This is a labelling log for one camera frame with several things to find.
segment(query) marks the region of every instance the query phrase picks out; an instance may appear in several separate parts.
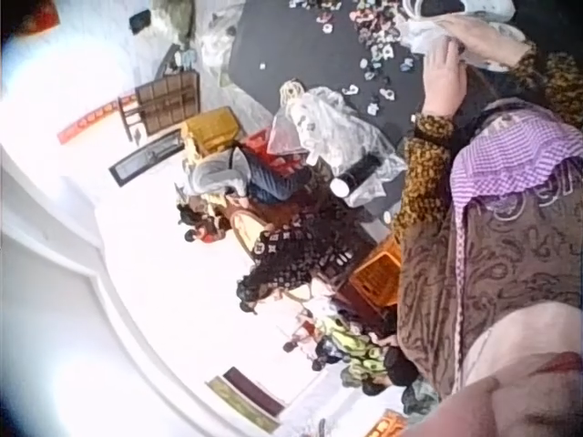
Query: picture frame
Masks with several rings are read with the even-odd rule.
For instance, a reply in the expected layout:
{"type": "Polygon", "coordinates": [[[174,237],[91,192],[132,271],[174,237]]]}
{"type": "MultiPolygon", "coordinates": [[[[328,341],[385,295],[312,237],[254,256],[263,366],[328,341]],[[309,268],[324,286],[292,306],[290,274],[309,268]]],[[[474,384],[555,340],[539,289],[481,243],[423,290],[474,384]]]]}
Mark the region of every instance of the picture frame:
{"type": "Polygon", "coordinates": [[[140,147],[109,168],[116,183],[123,187],[166,159],[184,150],[180,129],[140,147]]]}

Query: white bottle cap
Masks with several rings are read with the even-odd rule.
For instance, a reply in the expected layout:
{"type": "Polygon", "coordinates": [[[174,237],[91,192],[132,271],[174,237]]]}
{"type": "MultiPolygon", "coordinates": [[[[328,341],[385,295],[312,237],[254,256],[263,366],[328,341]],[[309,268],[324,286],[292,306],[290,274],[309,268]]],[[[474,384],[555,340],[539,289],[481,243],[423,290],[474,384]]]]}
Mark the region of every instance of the white bottle cap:
{"type": "Polygon", "coordinates": [[[330,182],[330,191],[337,198],[347,198],[350,194],[350,187],[342,179],[334,178],[330,182]]]}

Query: sandal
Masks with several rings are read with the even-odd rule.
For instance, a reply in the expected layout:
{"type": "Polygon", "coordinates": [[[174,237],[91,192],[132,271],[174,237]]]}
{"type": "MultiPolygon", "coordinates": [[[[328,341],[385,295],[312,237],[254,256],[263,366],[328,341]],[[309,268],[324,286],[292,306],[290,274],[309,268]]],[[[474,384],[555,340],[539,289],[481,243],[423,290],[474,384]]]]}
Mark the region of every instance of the sandal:
{"type": "MultiPolygon", "coordinates": [[[[424,0],[403,0],[403,9],[415,20],[439,16],[423,16],[421,12],[423,2],[424,0]]],[[[460,0],[460,2],[464,5],[464,11],[454,14],[476,16],[497,23],[510,21],[517,11],[512,0],[460,0]]]]}

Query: orange crate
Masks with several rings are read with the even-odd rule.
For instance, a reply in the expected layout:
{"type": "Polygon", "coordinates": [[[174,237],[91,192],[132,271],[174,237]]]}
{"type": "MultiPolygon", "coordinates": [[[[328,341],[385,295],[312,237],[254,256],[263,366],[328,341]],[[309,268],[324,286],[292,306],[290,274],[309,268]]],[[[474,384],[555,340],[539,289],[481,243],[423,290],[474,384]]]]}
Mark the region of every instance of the orange crate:
{"type": "Polygon", "coordinates": [[[401,250],[389,238],[351,276],[350,282],[358,292],[377,308],[397,303],[401,250]]]}

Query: leopard print sleeve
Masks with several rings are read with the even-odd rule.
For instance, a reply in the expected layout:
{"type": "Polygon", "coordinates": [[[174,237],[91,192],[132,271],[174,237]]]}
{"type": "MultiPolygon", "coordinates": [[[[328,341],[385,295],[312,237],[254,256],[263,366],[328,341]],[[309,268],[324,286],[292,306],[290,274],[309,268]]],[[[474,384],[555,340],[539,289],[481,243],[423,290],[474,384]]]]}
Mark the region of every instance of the leopard print sleeve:
{"type": "Polygon", "coordinates": [[[583,127],[583,75],[575,59],[565,53],[543,56],[537,47],[530,51],[513,69],[523,86],[541,87],[545,98],[555,113],[566,123],[579,129],[583,127]]]}
{"type": "Polygon", "coordinates": [[[393,222],[393,234],[403,240],[406,230],[420,223],[440,223],[447,212],[442,181],[449,168],[446,148],[454,124],[442,117],[416,116],[415,132],[405,144],[409,169],[405,177],[401,210],[393,222]]]}

